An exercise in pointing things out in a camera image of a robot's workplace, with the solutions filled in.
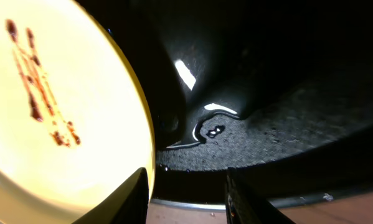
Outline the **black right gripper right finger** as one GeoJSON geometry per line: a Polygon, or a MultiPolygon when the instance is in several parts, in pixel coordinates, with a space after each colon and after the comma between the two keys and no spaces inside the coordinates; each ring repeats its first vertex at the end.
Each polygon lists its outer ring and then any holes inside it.
{"type": "Polygon", "coordinates": [[[268,200],[257,195],[234,168],[227,169],[225,209],[228,224],[295,224],[268,200]]]}

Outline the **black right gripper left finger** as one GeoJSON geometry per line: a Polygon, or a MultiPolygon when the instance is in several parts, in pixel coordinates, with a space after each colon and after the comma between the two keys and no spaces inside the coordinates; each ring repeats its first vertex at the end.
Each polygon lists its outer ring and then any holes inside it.
{"type": "Polygon", "coordinates": [[[73,224],[145,224],[148,203],[148,176],[146,169],[141,167],[73,224]]]}

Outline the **yellow plate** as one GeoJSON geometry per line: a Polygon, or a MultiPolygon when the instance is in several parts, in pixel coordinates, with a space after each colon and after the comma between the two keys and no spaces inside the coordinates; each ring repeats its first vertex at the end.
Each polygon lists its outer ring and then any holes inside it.
{"type": "Polygon", "coordinates": [[[154,134],[135,72],[75,1],[0,0],[0,223],[74,223],[136,170],[154,134]]]}

